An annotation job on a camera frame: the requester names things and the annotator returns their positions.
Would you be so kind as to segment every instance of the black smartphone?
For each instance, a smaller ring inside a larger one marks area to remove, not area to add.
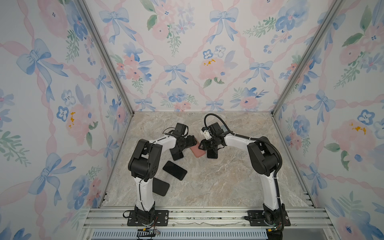
[[[172,176],[174,176],[175,178],[177,178],[180,181],[183,180],[183,178],[187,174],[187,170],[174,164],[171,161],[168,161],[164,165],[163,170],[166,171],[167,173],[171,174]]]

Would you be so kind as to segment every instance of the black mounting plate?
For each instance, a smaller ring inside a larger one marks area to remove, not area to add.
[[[248,210],[247,214],[248,214],[248,217],[263,218],[263,212],[264,212],[264,210]],[[288,219],[286,218],[286,217],[288,217],[288,214],[284,210],[283,210],[283,215],[284,215],[284,220],[285,220],[284,226],[290,226],[291,222],[290,222],[289,218]],[[259,220],[259,221],[257,221],[257,220],[250,220],[249,223],[251,224],[251,227],[270,226],[270,225],[268,225],[263,220]]]
[[[134,211],[129,211],[127,226],[129,226],[129,227],[141,226],[142,227],[143,226],[142,223],[134,222],[134,220],[133,220],[134,214],[135,214]],[[155,219],[156,219],[155,226],[166,227],[168,225],[168,215],[169,215],[168,210],[155,210]]]

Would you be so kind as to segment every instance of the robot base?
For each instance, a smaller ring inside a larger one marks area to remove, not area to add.
[[[134,211],[129,212],[127,226],[156,226],[165,227],[168,225],[168,210],[155,210],[155,205],[145,212],[135,206]]]
[[[284,204],[281,205],[282,209],[283,209],[283,219],[285,220],[284,222],[284,226],[290,226],[291,225],[291,222],[289,220],[289,217],[288,217],[288,214],[285,210],[285,206]],[[273,214],[274,215],[279,215],[280,213],[280,210],[279,209],[276,209]],[[258,218],[258,219],[263,219],[263,218],[266,218],[265,216],[265,211],[263,210],[248,210],[247,211],[247,214],[249,217],[252,217],[252,218]],[[251,227],[257,227],[257,226],[271,226],[271,227],[275,227],[275,226],[278,226],[280,224],[280,217],[277,217],[275,221],[273,222],[270,222],[270,223],[267,223],[265,220],[249,220],[249,223],[251,224]]]

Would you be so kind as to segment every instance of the smartphone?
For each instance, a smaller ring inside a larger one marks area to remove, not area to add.
[[[201,157],[201,156],[203,156],[205,154],[205,151],[199,149],[200,143],[199,143],[199,141],[197,139],[196,139],[196,141],[197,141],[197,144],[195,146],[190,147],[190,149],[193,152],[193,154],[195,155],[195,157],[199,158],[199,157]]]
[[[166,171],[167,173],[171,174],[172,176],[174,176],[175,178],[177,178],[180,181],[183,180],[183,178],[187,174],[187,170],[174,164],[171,161],[168,161],[164,165],[163,170]]]

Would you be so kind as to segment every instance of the pink flower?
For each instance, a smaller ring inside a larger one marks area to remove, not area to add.
[[[127,113],[125,112],[124,107],[122,107],[122,106],[118,107],[118,109],[116,111],[116,119],[117,119],[118,123],[123,123],[126,115],[127,115]]]
[[[98,187],[100,186],[100,183],[101,183],[101,180],[98,177],[95,178],[89,187],[90,193],[93,193],[93,194],[96,193],[98,190]]]
[[[291,63],[291,66],[287,68],[287,70],[291,70],[292,72],[296,69],[297,63]]]
[[[301,137],[297,136],[296,132],[292,131],[289,136],[291,137],[291,142],[290,144],[291,147],[295,146],[296,150],[299,150],[301,148]]]
[[[95,195],[89,193],[87,196],[87,203],[85,205],[92,206],[93,200],[96,198]]]
[[[157,39],[157,40],[164,40],[168,36],[168,27],[164,22],[158,22],[153,26],[153,31],[152,35]]]
[[[241,108],[247,108],[247,109],[251,109],[251,108],[255,108],[257,107],[257,104],[258,104],[258,101],[255,97],[246,97],[246,98],[243,98],[240,102],[240,106]]]
[[[117,67],[116,67],[116,69],[118,70],[118,71],[120,71],[120,70],[125,70],[125,68],[124,68],[124,64],[122,64],[122,63],[117,63]]]
[[[359,168],[367,170],[366,165],[372,163],[368,153],[376,146],[376,138],[369,128],[351,119],[333,130],[331,136],[339,144],[340,149],[348,153],[344,158],[344,161],[349,161],[348,167],[353,170]]]
[[[127,65],[127,66],[138,66],[139,65],[139,62],[138,61],[135,61],[135,56],[132,54],[130,57],[128,56],[124,56],[124,58],[126,60],[124,60],[124,64]]]
[[[142,73],[140,70],[138,70],[137,66],[131,66],[127,69],[127,73],[125,74],[127,79],[132,79],[133,81],[139,80]]]
[[[347,65],[348,63],[353,62],[360,55],[361,46],[358,44],[348,45],[341,51],[340,54],[340,63]]]
[[[208,60],[205,60],[200,65],[200,74],[199,78],[201,80],[207,80],[207,79],[213,79],[215,77],[218,78],[218,81],[220,79],[225,79],[226,76],[229,74],[225,72],[224,68],[224,61],[219,58],[211,58]]]
[[[55,0],[38,0],[40,17],[48,31],[59,38],[67,38],[68,21],[63,5]]]
[[[164,3],[163,1],[159,1],[160,6],[156,6],[155,10],[157,15],[157,20],[159,22],[165,22],[165,23],[173,23],[174,22],[174,16],[176,14],[175,7],[171,5],[170,1],[168,0],[167,3]]]
[[[362,240],[365,239],[360,229],[346,217],[338,217],[336,226],[342,239]]]
[[[181,103],[176,103],[173,105],[175,107],[175,110],[183,112],[187,109],[191,109],[191,104],[187,101],[183,101]]]
[[[251,12],[260,21],[274,15],[283,6],[284,0],[253,0]]]
[[[76,104],[69,112],[66,128],[70,136],[76,139],[78,145],[84,143],[85,135],[89,132],[89,125],[96,122],[93,110],[85,109],[81,104]]]
[[[372,52],[375,47],[384,42],[384,26],[379,23],[377,26],[370,26],[365,31],[365,36],[360,40],[360,45],[365,51]]]

